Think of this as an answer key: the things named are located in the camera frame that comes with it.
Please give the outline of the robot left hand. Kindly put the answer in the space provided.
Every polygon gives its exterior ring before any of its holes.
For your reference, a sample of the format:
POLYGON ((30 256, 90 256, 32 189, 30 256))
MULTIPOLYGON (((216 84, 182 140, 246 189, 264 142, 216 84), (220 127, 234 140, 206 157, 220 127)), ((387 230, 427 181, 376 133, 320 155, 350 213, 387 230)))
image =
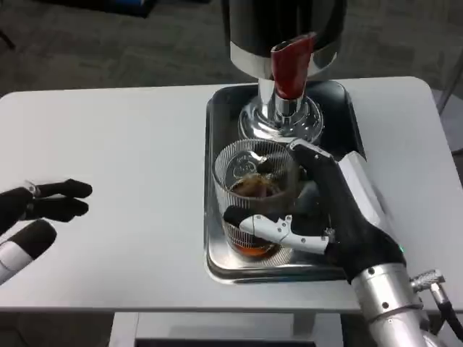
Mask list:
POLYGON ((6 283, 50 249, 57 232, 51 221, 68 223, 89 210, 84 201, 93 193, 90 184, 66 179, 25 182, 1 193, 1 234, 20 221, 28 224, 1 243, 1 283, 6 283))

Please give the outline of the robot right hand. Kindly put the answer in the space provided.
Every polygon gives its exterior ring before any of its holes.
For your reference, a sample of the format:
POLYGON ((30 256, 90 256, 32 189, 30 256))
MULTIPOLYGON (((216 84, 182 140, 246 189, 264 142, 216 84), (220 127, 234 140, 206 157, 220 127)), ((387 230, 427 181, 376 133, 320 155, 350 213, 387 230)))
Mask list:
POLYGON ((370 268, 406 267, 403 250, 391 233, 358 152, 337 160, 317 145, 296 138, 288 141, 286 149, 312 175, 333 234, 304 235, 308 223, 301 215, 261 213, 236 205, 225 209, 225 222, 245 234, 284 247, 322 254, 343 270, 349 282, 370 268))

